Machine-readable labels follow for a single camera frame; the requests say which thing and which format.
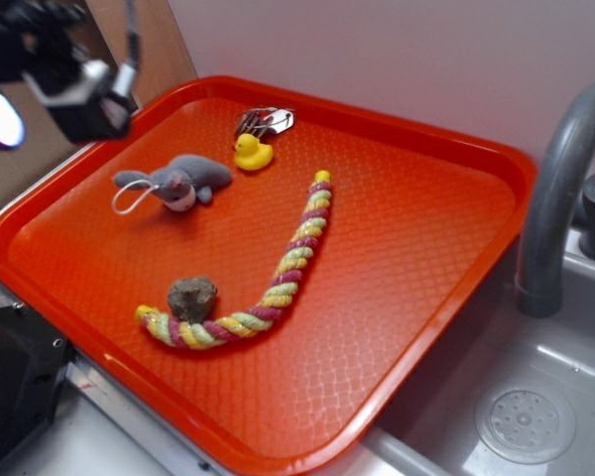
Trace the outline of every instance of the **orange tray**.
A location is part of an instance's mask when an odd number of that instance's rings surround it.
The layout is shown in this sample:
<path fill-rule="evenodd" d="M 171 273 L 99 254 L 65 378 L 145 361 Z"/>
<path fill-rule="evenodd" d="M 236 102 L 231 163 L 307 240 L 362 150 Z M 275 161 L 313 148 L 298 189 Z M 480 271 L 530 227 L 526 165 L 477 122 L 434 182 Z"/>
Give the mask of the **orange tray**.
<path fill-rule="evenodd" d="M 275 158 L 233 165 L 235 117 L 290 108 L 266 136 Z M 121 170 L 186 153 L 234 181 L 187 213 L 148 197 L 113 213 Z M 134 318 L 168 310 L 170 285 L 208 276 L 216 316 L 268 287 L 315 172 L 329 170 L 329 225 L 297 301 L 264 335 L 171 349 Z M 356 441 L 522 226 L 535 167 L 505 146 L 228 77 L 185 84 L 0 218 L 0 280 L 226 468 L 310 471 Z"/>

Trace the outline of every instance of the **rock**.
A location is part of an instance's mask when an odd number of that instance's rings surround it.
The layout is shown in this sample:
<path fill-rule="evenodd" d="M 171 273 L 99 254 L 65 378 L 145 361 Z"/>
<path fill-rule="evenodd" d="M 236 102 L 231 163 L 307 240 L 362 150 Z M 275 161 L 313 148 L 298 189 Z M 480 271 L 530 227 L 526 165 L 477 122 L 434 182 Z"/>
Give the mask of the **rock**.
<path fill-rule="evenodd" d="M 201 323 L 211 315 L 218 288 L 206 276 L 176 281 L 168 293 L 172 314 L 180 320 Z"/>

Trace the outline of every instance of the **gray faucet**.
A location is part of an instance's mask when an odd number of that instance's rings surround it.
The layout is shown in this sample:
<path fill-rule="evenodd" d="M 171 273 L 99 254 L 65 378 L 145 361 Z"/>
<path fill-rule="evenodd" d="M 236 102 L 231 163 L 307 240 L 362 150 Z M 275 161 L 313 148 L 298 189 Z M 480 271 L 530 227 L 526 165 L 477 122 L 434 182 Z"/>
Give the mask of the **gray faucet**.
<path fill-rule="evenodd" d="M 595 157 L 595 83 L 566 110 L 546 149 L 535 181 L 516 273 L 519 310 L 546 317 L 562 306 L 562 259 L 582 184 L 586 227 L 580 249 L 595 260 L 595 176 L 585 180 Z"/>

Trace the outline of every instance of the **drain cover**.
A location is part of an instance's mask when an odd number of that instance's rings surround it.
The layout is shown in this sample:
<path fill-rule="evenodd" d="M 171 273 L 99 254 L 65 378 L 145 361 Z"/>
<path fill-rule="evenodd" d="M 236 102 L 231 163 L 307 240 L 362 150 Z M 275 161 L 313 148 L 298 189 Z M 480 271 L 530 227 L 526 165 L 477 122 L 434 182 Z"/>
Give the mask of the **drain cover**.
<path fill-rule="evenodd" d="M 489 389 L 476 407 L 476 428 L 499 456 L 521 464 L 550 461 L 570 446 L 575 415 L 558 390 L 512 380 Z"/>

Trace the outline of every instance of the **stainless steel sink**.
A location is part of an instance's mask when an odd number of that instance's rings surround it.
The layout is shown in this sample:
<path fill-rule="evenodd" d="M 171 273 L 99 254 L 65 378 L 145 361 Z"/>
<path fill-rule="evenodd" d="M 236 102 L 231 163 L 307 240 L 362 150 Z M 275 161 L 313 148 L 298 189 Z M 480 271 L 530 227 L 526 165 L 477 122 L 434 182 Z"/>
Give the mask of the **stainless steel sink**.
<path fill-rule="evenodd" d="M 378 419 L 373 450 L 403 473 L 595 476 L 595 263 L 567 253 L 562 311 L 537 319 L 516 310 L 516 259 L 514 247 Z"/>

